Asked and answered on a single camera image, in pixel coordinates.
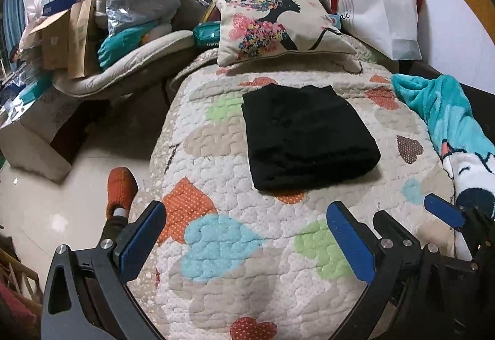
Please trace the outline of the black pants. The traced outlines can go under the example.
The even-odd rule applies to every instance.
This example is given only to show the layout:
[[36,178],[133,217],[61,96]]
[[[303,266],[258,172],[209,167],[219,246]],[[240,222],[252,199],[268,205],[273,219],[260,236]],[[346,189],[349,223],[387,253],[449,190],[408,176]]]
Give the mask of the black pants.
[[260,192],[328,187],[360,178],[380,161],[365,123],[331,86],[269,84],[244,94],[242,110]]

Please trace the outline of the teal fleece blanket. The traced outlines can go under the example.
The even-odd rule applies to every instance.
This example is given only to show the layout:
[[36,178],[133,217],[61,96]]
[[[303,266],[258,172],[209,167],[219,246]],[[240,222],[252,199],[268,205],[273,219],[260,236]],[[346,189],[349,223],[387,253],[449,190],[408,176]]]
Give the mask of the teal fleece blanket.
[[424,120],[455,189],[455,204],[494,218],[494,144],[475,120],[460,83],[450,75],[427,80],[395,74],[399,100]]

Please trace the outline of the orange slipper foot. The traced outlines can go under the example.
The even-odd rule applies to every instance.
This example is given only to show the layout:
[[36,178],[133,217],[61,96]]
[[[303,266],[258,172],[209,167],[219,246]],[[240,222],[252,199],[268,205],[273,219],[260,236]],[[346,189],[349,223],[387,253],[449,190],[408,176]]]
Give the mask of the orange slipper foot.
[[116,215],[127,217],[132,201],[138,193],[138,184],[132,172],[124,167],[112,169],[107,179],[106,218]]

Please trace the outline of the heart-patterned quilt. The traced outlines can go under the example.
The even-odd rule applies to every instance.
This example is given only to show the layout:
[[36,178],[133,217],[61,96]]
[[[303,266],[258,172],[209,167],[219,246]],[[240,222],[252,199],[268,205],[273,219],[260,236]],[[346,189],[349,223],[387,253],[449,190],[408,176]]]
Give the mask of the heart-patterned quilt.
[[[351,57],[289,54],[222,68],[197,56],[168,84],[173,96],[134,201],[165,204],[167,223],[130,290],[167,339],[327,339],[362,294],[325,221],[339,200],[364,223],[384,210],[422,244],[454,255],[452,229],[424,210],[451,198],[423,120],[398,101],[398,64],[355,43]],[[369,174],[292,194],[252,184],[243,95],[267,84],[331,86],[377,141]]]

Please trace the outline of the low beige table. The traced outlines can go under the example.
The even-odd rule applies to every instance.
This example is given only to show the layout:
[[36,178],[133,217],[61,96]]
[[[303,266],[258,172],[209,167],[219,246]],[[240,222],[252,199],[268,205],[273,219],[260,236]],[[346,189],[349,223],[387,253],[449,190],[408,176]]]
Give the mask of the low beige table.
[[92,125],[111,110],[108,100],[81,100],[48,88],[38,99],[13,102],[1,125],[1,154],[11,167],[65,180]]

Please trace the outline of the white paper shopping bag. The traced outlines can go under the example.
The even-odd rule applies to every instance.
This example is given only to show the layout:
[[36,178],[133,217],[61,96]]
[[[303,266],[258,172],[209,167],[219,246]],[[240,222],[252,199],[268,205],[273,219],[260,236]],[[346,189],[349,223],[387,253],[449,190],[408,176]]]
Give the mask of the white paper shopping bag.
[[320,0],[343,31],[393,61],[421,60],[418,0]]

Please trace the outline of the beige cushioned chair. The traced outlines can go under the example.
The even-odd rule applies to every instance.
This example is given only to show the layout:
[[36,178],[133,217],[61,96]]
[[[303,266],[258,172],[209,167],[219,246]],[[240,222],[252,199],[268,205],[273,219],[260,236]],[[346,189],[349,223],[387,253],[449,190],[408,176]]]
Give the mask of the beige cushioned chair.
[[65,72],[57,71],[52,84],[61,93],[78,99],[131,94],[179,72],[195,57],[194,44],[191,31],[172,32],[133,50],[100,74],[71,80]]

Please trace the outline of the teal cushion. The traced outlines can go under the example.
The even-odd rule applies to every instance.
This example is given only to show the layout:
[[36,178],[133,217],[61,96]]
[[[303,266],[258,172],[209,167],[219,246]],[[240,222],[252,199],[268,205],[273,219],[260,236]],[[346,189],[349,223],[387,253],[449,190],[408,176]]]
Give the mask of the teal cushion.
[[119,59],[138,48],[143,37],[158,25],[158,21],[153,21],[108,35],[97,51],[100,69],[106,71]]

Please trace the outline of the brown cardboard box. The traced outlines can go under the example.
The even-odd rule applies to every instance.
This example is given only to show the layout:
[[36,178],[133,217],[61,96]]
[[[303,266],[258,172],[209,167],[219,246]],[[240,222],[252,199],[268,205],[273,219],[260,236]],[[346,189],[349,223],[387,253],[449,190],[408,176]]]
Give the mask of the brown cardboard box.
[[24,47],[40,51],[40,67],[44,71],[65,71],[70,80],[97,74],[93,0],[79,0],[66,10],[40,17],[27,35]]

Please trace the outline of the floral lady print pillow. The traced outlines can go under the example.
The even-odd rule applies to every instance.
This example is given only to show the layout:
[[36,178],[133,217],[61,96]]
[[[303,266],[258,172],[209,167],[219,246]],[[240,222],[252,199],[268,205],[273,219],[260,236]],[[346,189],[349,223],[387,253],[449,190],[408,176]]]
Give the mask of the floral lady print pillow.
[[221,16],[220,67],[286,53],[356,53],[319,0],[212,2]]

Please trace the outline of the teal tissue pack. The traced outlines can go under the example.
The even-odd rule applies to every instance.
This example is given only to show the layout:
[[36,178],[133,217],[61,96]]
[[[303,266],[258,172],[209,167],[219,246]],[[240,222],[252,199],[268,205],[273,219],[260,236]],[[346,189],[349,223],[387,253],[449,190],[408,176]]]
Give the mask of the teal tissue pack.
[[195,46],[199,49],[218,48],[221,23],[219,21],[199,23],[193,28]]

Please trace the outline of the teal curtain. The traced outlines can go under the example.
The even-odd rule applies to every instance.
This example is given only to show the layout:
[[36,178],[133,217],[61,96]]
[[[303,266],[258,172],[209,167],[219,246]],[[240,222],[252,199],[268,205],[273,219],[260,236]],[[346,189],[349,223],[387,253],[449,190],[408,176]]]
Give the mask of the teal curtain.
[[25,29],[24,0],[3,0],[2,29],[7,52],[19,43]]

